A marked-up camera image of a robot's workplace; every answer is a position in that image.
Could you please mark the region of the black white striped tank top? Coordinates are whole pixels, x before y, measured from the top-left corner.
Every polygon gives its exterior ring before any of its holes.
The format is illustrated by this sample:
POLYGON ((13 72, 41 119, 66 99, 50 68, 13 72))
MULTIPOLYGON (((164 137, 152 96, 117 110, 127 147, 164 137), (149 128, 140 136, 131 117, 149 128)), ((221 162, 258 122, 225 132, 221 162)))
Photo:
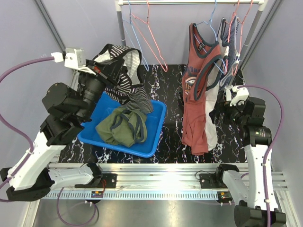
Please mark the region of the black white striped tank top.
POLYGON ((124 60, 124 63, 117 86, 105 89, 106 94, 128 110, 152 113, 153 106, 138 70, 142 61, 141 51, 129 46, 107 44, 93 61, 104 63, 107 60, 124 60))

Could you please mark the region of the red graphic tank top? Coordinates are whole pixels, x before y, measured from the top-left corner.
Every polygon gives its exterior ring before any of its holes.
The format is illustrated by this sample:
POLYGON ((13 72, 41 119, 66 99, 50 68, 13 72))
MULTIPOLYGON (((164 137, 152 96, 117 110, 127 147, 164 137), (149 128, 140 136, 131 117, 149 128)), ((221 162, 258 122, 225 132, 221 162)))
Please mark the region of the red graphic tank top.
POLYGON ((208 152, 206 125, 206 88, 209 75, 221 57, 219 43, 210 44, 199 34, 195 23, 189 25, 189 54, 182 84, 182 144, 191 147, 192 155, 208 152))

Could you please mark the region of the light blue wire hanger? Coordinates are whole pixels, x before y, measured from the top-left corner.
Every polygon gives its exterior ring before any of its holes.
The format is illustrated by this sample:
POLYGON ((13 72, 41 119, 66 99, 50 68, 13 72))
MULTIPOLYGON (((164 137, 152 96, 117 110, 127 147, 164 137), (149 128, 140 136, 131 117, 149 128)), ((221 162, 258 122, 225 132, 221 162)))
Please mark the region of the light blue wire hanger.
POLYGON ((136 42, 137 42, 137 45, 134 44, 133 40, 131 39, 131 37, 130 37, 128 31, 127 31, 127 29, 125 28, 126 35, 127 35, 127 37, 129 38, 129 40, 130 40, 130 42, 131 42, 133 48, 135 48, 135 47, 138 47, 138 48, 139 48, 139 50, 140 50, 140 52, 141 52, 141 55, 142 55, 142 64, 143 64, 144 68, 146 69, 146 71, 150 71, 149 64, 148 64, 147 60, 145 59, 145 57, 144 57, 144 55, 143 55, 142 47, 141 47, 140 41, 139 41, 139 39, 138 39, 137 33, 136 33, 136 31, 135 31, 135 28, 134 28, 134 24, 133 24, 133 21, 132 21, 131 4, 130 4, 130 1, 129 1, 129 0, 127 1, 127 4, 128 4, 128 9, 129 9, 128 20, 126 20, 126 19, 124 19, 124 18, 122 18, 122 19, 123 19, 124 22, 126 22, 127 24, 130 25, 131 30, 132 30, 132 32, 133 32, 133 35, 134 35, 134 37, 135 37, 135 40, 136 40, 136 42))

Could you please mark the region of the green graphic tank top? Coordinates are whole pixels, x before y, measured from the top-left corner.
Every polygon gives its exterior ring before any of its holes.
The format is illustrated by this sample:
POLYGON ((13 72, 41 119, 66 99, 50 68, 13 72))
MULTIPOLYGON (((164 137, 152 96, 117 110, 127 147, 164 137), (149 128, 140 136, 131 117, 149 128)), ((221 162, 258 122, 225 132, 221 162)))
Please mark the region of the green graphic tank top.
POLYGON ((146 141, 148 136, 146 120, 147 115, 141 110, 128 110, 120 106, 102 120, 95 129, 105 143, 129 148, 146 141))

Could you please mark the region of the pink wire hanger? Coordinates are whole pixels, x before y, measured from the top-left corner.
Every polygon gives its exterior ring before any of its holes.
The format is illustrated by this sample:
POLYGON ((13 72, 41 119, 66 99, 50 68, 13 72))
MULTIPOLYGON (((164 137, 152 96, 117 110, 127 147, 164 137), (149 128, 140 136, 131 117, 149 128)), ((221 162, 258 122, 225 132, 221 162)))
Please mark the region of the pink wire hanger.
POLYGON ((146 19, 141 19, 138 16, 136 16, 135 14, 130 13, 132 23, 135 26, 135 28, 138 30, 138 32, 141 35, 141 37, 143 38, 143 40, 145 41, 146 45, 148 46, 149 50, 153 54, 157 63, 160 65, 160 67, 162 68, 162 70, 164 72, 167 72, 168 71, 168 65, 165 62, 164 57, 161 54, 161 50, 159 48, 159 45, 158 45, 158 43, 155 39, 155 36, 154 36, 154 34, 152 32, 152 29, 151 29, 151 26, 150 26, 150 5, 149 5, 149 1, 144 0, 143 3, 145 3, 146 6, 147 6, 146 19), (137 22, 141 22, 142 24, 146 25, 146 28, 147 28, 147 31, 148 31, 148 34, 149 34, 151 40, 149 40, 149 41, 147 40, 147 38, 144 36, 143 32, 139 28, 137 22))

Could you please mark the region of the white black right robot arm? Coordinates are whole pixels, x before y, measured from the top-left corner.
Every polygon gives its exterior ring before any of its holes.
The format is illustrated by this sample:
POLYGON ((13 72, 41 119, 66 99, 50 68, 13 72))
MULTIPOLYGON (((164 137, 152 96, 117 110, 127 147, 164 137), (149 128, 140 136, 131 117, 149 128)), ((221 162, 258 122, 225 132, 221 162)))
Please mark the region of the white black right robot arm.
POLYGON ((263 126, 265 101, 248 97, 235 105, 230 101, 215 104, 214 114, 240 129, 248 162, 249 185, 245 185, 236 165, 220 164, 214 182, 227 187, 235 203, 234 222, 238 227, 282 227, 286 214, 279 211, 271 174, 271 130, 263 126))

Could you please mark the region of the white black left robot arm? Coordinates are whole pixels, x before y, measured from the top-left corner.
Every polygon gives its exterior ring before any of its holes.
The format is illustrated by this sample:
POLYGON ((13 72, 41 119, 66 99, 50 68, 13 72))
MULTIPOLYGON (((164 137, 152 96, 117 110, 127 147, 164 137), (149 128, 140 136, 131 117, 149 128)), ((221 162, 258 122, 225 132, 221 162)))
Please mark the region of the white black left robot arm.
POLYGON ((7 202, 36 201, 51 190, 67 186, 105 186, 102 170, 95 163, 59 170, 49 169, 48 164, 84 129, 83 124, 90 122, 105 88, 117 86, 123 63, 122 60, 102 63, 87 60, 79 68, 77 90, 64 83, 55 83, 48 89, 42 100, 48 117, 36 139, 29 141, 29 149, 15 166, 0 171, 3 184, 9 184, 7 202))

